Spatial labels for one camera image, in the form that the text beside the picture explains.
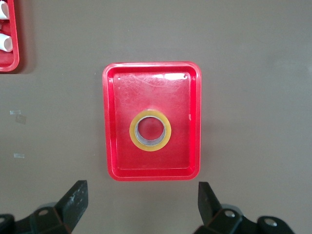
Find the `gray surface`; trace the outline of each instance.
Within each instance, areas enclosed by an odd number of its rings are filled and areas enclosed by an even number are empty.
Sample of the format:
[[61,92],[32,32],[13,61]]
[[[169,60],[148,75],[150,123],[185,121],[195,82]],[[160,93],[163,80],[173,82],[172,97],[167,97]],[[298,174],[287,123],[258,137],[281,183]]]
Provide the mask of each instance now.
[[[190,234],[201,224],[197,183],[209,181],[252,221],[275,215],[311,233],[310,0],[16,4],[26,64],[0,75],[0,213],[23,218],[87,179],[74,233]],[[111,62],[153,60],[202,69],[201,171],[117,182],[106,169],[101,74]]]

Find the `red tray containing white objects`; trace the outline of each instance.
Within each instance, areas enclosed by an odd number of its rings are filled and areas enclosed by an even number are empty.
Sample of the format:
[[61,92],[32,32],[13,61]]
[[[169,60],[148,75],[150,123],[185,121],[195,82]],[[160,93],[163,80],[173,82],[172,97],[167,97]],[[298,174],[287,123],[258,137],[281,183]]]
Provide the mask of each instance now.
[[107,167],[119,181],[188,180],[200,168],[201,71],[193,62],[103,72]]
[[0,0],[0,72],[14,70],[20,61],[13,0]]

